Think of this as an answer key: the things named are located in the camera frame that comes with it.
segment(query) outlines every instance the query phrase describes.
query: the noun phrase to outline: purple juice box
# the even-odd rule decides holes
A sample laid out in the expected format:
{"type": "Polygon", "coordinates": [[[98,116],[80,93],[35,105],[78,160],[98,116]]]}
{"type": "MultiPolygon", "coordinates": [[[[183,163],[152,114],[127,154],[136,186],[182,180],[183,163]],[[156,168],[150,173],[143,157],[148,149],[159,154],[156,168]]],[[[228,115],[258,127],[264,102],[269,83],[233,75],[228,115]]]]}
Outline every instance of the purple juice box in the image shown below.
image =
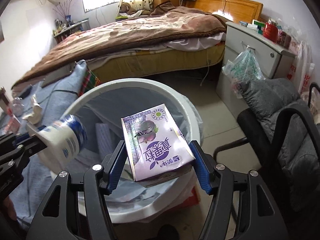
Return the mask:
{"type": "Polygon", "coordinates": [[[165,104],[122,118],[121,123],[135,181],[152,186],[191,170],[187,164],[195,157],[165,104]]]}

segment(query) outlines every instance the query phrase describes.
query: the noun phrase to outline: red plaid cloth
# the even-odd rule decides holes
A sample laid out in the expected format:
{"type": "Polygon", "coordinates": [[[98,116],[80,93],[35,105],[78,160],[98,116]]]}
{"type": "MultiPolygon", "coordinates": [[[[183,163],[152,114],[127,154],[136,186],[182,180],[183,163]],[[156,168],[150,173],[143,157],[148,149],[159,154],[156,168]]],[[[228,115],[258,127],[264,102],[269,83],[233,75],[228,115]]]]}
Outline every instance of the red plaid cloth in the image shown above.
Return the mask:
{"type": "Polygon", "coordinates": [[[92,88],[97,87],[100,84],[101,81],[99,80],[99,78],[97,78],[97,76],[93,74],[91,70],[87,69],[78,96],[82,96],[84,93],[88,92],[92,88]]]}

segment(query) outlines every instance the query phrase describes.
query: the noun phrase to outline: metal screw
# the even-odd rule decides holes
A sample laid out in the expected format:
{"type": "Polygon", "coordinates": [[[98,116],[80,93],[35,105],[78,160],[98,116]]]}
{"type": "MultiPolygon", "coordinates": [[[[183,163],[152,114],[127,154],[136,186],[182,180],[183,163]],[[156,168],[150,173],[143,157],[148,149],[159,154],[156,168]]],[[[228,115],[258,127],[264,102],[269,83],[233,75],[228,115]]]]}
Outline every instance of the metal screw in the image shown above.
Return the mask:
{"type": "Polygon", "coordinates": [[[8,166],[12,166],[12,165],[14,165],[14,160],[11,160],[8,162],[8,166]]]}
{"type": "Polygon", "coordinates": [[[225,169],[225,166],[223,165],[223,164],[217,164],[216,165],[216,168],[218,169],[218,170],[220,170],[220,171],[223,171],[224,169],[225,169]]]}
{"type": "Polygon", "coordinates": [[[255,170],[250,171],[250,175],[253,177],[257,177],[258,176],[258,172],[255,170]]]}
{"type": "Polygon", "coordinates": [[[59,177],[61,177],[61,178],[64,178],[67,175],[68,175],[68,173],[66,171],[62,171],[59,173],[59,177]]]}
{"type": "Polygon", "coordinates": [[[102,166],[101,166],[100,164],[96,164],[96,165],[94,165],[94,166],[92,167],[92,169],[93,169],[94,171],[99,171],[99,170],[102,169],[102,166]]]}

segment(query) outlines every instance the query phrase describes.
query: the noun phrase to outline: nightstand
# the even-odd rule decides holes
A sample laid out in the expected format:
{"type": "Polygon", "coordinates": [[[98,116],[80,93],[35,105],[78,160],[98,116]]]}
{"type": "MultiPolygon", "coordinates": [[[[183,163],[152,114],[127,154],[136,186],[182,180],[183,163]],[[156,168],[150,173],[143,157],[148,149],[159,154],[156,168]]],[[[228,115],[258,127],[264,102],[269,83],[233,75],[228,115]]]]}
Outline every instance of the nightstand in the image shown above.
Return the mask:
{"type": "MultiPolygon", "coordinates": [[[[247,27],[234,22],[227,22],[227,25],[223,65],[226,65],[228,60],[234,61],[249,45],[255,52],[261,71],[266,78],[287,76],[295,57],[292,52],[247,27]]],[[[231,82],[222,71],[220,72],[216,92],[235,118],[238,117],[240,112],[248,108],[246,102],[242,98],[237,98],[231,90],[231,82]]]]}

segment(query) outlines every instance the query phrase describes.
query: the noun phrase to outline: hand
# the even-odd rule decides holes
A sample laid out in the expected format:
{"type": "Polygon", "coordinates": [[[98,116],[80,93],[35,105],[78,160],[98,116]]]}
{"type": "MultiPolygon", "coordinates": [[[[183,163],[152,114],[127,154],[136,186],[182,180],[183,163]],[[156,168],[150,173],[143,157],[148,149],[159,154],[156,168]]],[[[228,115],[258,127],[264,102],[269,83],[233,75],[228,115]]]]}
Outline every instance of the hand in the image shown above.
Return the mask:
{"type": "Polygon", "coordinates": [[[16,221],[17,220],[17,214],[16,214],[16,211],[14,210],[13,202],[11,201],[11,199],[9,197],[7,197],[3,201],[3,205],[7,208],[8,216],[12,220],[16,221]]]}

